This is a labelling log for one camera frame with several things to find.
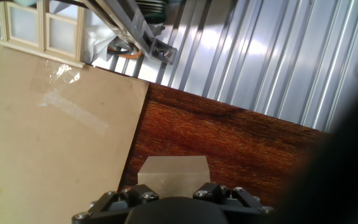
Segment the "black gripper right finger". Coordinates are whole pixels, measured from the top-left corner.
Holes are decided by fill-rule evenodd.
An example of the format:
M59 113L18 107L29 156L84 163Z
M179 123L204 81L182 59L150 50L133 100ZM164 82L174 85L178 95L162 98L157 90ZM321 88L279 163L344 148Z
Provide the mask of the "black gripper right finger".
M193 199L218 205L228 223L262 223L275 211L273 207L262 205L258 197L251 195L243 187L230 189L212 182L207 182L196 190Z

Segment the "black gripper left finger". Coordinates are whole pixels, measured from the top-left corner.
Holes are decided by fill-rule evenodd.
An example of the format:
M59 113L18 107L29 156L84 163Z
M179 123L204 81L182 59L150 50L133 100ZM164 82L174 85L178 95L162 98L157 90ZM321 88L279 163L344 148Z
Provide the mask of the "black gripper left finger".
M121 224L138 205L158 200L159 195L146 185L126 187L120 192L108 191L91 203L85 212L72 216L72 224Z

